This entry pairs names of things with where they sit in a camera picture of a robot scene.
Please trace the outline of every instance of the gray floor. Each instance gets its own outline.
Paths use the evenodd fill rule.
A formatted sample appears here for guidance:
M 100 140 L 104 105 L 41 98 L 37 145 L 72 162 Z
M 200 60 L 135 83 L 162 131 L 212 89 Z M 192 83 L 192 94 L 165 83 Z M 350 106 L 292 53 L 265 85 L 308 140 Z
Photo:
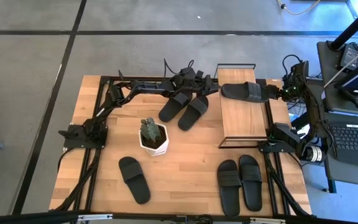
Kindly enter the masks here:
M 79 4 L 79 0 L 20 0 L 15 4 L 0 0 L 0 29 L 71 29 Z M 301 11 L 310 3 L 287 5 L 293 11 Z M 80 29 L 343 30 L 352 20 L 343 2 L 322 2 L 310 13 L 294 17 L 279 10 L 274 0 L 225 3 L 88 0 Z M 117 75 L 118 69 L 131 76 L 162 75 L 162 59 L 166 58 L 174 70 L 194 59 L 195 68 L 212 74 L 217 63 L 256 63 L 257 78 L 278 78 L 284 73 L 281 61 L 287 54 L 309 60 L 310 74 L 317 75 L 316 43 L 327 39 L 333 38 L 77 36 L 24 212 L 48 209 L 62 153 L 63 138 L 57 131 L 66 129 L 71 120 L 83 75 Z M 67 36 L 0 36 L 0 141 L 6 145 L 0 151 L 0 215 L 9 212 L 67 40 Z M 288 60 L 288 66 L 292 63 L 295 61 Z M 315 183 L 326 187 L 324 173 L 313 169 L 305 170 L 313 213 L 324 218 L 358 221 L 358 207 L 338 206 L 347 205 L 349 200 L 357 201 L 358 186 L 338 184 L 337 195 L 320 192 Z

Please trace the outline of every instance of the wooden table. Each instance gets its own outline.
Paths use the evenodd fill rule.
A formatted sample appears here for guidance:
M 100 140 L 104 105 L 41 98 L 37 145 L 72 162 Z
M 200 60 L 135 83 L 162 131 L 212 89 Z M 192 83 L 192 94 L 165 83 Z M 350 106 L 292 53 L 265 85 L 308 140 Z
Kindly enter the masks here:
M 73 115 L 75 124 L 81 124 L 85 119 L 92 117 L 99 80 L 100 76 L 83 78 Z M 139 146 L 140 120 L 151 116 L 156 123 L 162 123 L 158 119 L 158 112 L 167 99 L 158 95 L 137 95 L 122 108 L 114 109 L 107 120 L 108 140 L 101 153 L 91 211 L 223 215 L 216 169 L 226 159 L 237 162 L 241 155 L 248 154 L 257 160 L 262 173 L 263 207 L 259 212 L 250 212 L 244 205 L 240 190 L 240 215 L 271 216 L 263 156 L 257 149 L 218 149 L 223 139 L 219 93 L 209 95 L 208 100 L 208 111 L 189 131 L 182 131 L 177 126 L 183 111 L 169 123 L 164 123 L 170 139 L 168 151 L 162 156 L 155 157 Z M 290 123 L 284 102 L 272 100 L 271 107 L 275 122 Z M 76 185 L 84 151 L 75 149 L 63 158 L 50 208 L 59 206 Z M 125 156 L 136 158 L 143 168 L 151 191 L 151 199 L 145 205 L 138 205 L 135 202 L 122 179 L 118 160 Z M 302 208 L 311 213 L 301 169 L 289 155 L 282 154 L 281 158 L 286 186 Z M 276 189 L 275 192 L 279 212 L 282 212 L 279 190 Z M 85 187 L 80 208 L 85 206 L 86 193 Z

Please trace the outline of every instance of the white pot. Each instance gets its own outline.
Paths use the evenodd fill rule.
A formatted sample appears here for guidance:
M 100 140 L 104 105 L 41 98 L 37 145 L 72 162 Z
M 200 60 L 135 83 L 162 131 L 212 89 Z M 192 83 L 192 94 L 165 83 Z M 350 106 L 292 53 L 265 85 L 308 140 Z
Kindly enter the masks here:
M 142 142 L 142 136 L 140 135 L 140 130 L 139 130 L 139 144 L 142 148 L 144 148 L 151 156 L 158 156 L 158 155 L 162 155 L 162 154 L 165 154 L 167 149 L 168 149 L 168 143 L 169 143 L 169 138 L 168 138 L 168 132 L 167 132 L 167 127 L 165 127 L 165 125 L 162 125 L 162 124 L 157 124 L 156 125 L 158 126 L 161 126 L 164 128 L 165 130 L 165 136 L 167 137 L 167 139 L 165 140 L 164 143 L 161 144 L 160 147 L 156 148 L 156 149 L 152 149 L 152 148 L 149 148 L 145 145 L 143 145 L 143 142 Z

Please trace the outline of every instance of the cactus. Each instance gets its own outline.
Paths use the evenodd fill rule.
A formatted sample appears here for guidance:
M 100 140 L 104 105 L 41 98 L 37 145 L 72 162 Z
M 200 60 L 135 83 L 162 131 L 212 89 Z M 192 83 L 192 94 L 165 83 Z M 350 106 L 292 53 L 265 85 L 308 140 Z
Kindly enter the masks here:
M 144 138 L 157 142 L 157 139 L 161 137 L 160 130 L 158 126 L 155 124 L 153 118 L 146 118 L 140 121 L 142 126 L 140 127 L 140 133 Z

